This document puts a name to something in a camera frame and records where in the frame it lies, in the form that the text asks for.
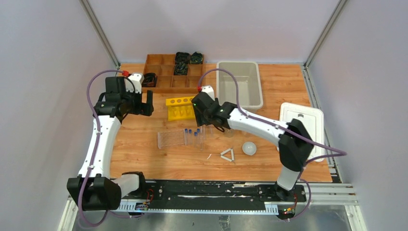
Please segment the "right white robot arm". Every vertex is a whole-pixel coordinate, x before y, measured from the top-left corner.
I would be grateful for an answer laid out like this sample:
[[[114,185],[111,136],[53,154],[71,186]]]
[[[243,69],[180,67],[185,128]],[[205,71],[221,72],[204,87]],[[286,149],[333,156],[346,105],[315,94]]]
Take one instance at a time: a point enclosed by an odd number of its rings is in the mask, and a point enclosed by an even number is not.
[[[283,165],[275,182],[275,195],[281,201],[287,201],[293,196],[293,187],[314,148],[300,120],[285,122],[268,119],[247,112],[234,103],[220,104],[217,98],[203,91],[192,99],[192,105],[198,126],[213,125],[221,132],[227,129],[240,130],[274,144]]]

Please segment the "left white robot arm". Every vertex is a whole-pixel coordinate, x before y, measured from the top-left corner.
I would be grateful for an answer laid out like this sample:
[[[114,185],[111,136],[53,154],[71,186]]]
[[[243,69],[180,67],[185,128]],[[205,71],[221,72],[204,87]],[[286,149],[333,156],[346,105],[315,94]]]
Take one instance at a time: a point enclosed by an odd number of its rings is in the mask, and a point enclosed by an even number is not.
[[[69,178],[67,189],[76,205],[84,211],[116,210],[127,195],[141,199],[147,194],[142,172],[125,172],[111,179],[110,163],[115,139],[128,115],[151,116],[153,93],[147,91],[142,102],[143,74],[128,77],[106,77],[105,91],[92,105],[93,134],[85,161],[75,178]]]

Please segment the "clear glass test tube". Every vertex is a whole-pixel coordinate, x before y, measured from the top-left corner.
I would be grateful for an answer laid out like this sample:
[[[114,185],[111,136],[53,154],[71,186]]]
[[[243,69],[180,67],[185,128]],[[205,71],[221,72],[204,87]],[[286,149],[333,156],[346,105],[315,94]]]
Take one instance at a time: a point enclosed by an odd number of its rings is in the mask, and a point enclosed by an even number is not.
[[[200,151],[204,150],[204,139],[205,139],[205,130],[204,127],[200,127]]]

